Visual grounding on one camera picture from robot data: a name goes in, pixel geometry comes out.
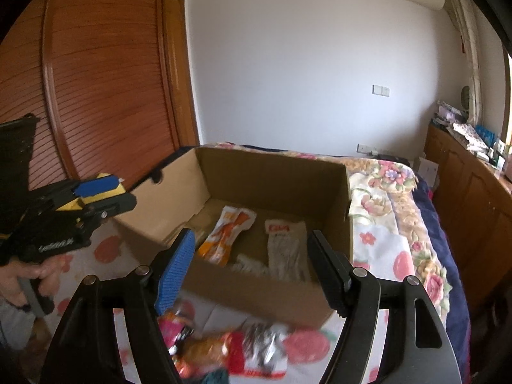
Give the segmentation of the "person's left hand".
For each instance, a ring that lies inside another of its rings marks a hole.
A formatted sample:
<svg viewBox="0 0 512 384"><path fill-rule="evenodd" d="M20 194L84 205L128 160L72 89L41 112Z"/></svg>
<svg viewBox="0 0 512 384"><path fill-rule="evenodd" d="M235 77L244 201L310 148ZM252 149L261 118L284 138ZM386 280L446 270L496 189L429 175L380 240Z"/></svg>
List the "person's left hand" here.
<svg viewBox="0 0 512 384"><path fill-rule="evenodd" d="M60 287L62 260L59 256L47 259L42 264L28 264L13 259L1 267L1 297L21 308L28 301L18 279L39 279L39 293L45 297L54 296Z"/></svg>

